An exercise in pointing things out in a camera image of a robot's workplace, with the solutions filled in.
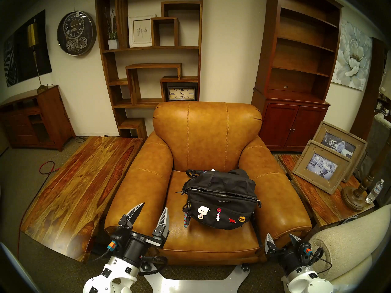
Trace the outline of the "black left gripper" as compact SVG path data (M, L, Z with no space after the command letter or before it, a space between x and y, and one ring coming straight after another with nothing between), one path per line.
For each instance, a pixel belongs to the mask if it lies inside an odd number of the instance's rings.
M121 217L119 226L110 236L111 242L107 246L107 249L112 252L114 257L137 268L140 268L143 262L161 263L164 267L168 262L166 257L151 257L146 256L146 253L151 246L156 248L164 247L170 232L168 208L164 208L151 237L132 231L133 225L140 215L144 204L138 204Z

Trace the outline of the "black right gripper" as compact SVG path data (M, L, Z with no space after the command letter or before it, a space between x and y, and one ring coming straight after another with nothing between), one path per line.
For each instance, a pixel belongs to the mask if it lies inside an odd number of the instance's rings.
M278 249L270 233L265 237L265 254L276 257L285 274L290 274L299 268L311 266L314 261L313 251L309 242L302 242L299 237L289 234L292 246L289 249Z

